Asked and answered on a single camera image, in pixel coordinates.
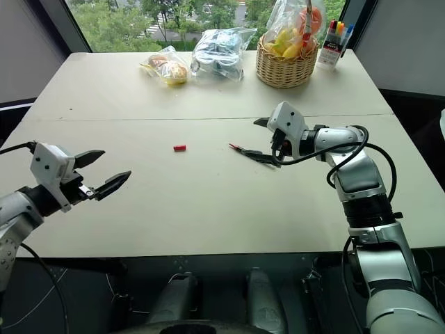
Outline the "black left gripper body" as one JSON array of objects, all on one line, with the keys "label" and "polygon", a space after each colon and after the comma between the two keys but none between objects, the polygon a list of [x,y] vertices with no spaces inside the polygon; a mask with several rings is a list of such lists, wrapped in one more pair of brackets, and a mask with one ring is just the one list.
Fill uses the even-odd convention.
[{"label": "black left gripper body", "polygon": [[83,176],[76,171],[61,180],[60,190],[71,205],[77,205],[85,200],[91,200],[96,194],[92,187],[83,184]]}]

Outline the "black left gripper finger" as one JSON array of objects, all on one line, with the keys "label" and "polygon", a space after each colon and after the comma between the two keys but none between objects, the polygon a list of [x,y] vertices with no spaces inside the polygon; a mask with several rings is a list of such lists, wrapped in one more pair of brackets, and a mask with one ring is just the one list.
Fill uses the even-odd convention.
[{"label": "black left gripper finger", "polygon": [[105,154],[104,150],[89,150],[74,156],[74,170],[85,168],[93,164],[98,158]]},{"label": "black left gripper finger", "polygon": [[129,179],[130,175],[131,171],[128,170],[107,179],[102,186],[95,189],[93,198],[97,201],[103,200],[105,197],[117,191]]}]

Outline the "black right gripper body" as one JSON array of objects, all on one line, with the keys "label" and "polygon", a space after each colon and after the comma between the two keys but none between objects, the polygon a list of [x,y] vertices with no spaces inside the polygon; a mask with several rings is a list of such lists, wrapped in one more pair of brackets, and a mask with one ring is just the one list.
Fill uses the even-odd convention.
[{"label": "black right gripper body", "polygon": [[286,138],[281,129],[276,129],[271,139],[271,150],[273,161],[284,161],[285,157],[292,157],[292,144]]}]

